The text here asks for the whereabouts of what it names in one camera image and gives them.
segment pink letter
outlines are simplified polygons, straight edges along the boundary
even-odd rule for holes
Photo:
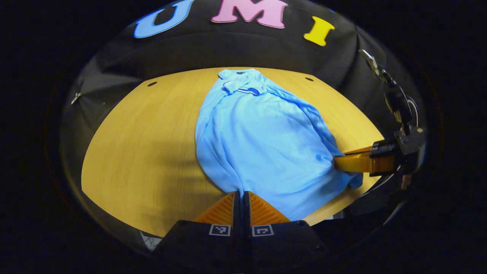
[[[217,16],[211,19],[215,23],[230,23],[238,20],[238,17],[233,15],[233,10],[236,8],[245,22],[250,22],[259,13],[264,11],[264,14],[257,19],[257,23],[283,29],[282,14],[287,4],[279,0],[262,0],[254,4],[251,0],[222,0],[222,6]]]

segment wrinkled fabric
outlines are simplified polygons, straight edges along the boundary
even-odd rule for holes
[[[362,185],[318,110],[255,69],[223,70],[200,109],[196,156],[223,191],[252,191],[291,221]]]

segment metal clip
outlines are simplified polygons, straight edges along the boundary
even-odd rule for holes
[[[71,105],[74,104],[76,102],[76,100],[78,100],[78,98],[81,96],[81,93],[78,93],[76,92],[75,93],[75,98],[71,101]]]
[[[380,78],[381,71],[379,70],[379,66],[377,65],[377,62],[375,61],[375,58],[363,49],[359,49],[358,52],[362,55],[362,57],[367,62],[367,65],[369,66],[369,68],[374,73],[375,78]]]

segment table surface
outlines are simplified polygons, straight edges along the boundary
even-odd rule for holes
[[[193,220],[222,198],[225,193],[198,164],[194,134],[200,107],[223,69],[247,67],[175,73],[147,80],[130,92],[109,113],[89,145],[81,175],[83,192],[115,218],[161,237],[177,220]],[[340,151],[383,139],[358,108],[313,75],[255,69],[314,105]],[[304,220],[314,225],[329,218],[378,178],[365,173],[360,188],[346,189]]]

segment black fabric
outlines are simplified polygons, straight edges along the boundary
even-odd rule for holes
[[[284,9],[284,29],[262,26],[253,20],[244,22],[240,14],[233,23],[212,23],[220,1],[193,2],[187,18],[157,35],[136,39],[135,23],[108,42],[81,70],[67,91],[60,126],[61,158],[65,173],[78,199],[97,222],[116,237],[140,244],[137,230],[96,206],[81,191],[83,159],[100,124],[110,111],[141,82],[182,71],[228,66],[266,67],[314,75],[329,84],[357,106],[382,135],[399,128],[387,109],[383,84],[374,78],[357,50],[363,48],[375,56],[406,94],[413,97],[424,113],[421,96],[406,69],[362,29],[345,17],[310,1],[288,0]],[[167,21],[173,14],[166,5],[155,23]],[[335,30],[321,47],[304,39],[313,27],[311,16],[330,22]],[[71,105],[75,93],[80,97]],[[384,206],[376,202],[369,211]],[[350,211],[360,214],[362,211]]]
[[[338,254],[382,225],[393,210],[393,206],[384,206],[360,216],[325,220],[312,228],[331,253]]]

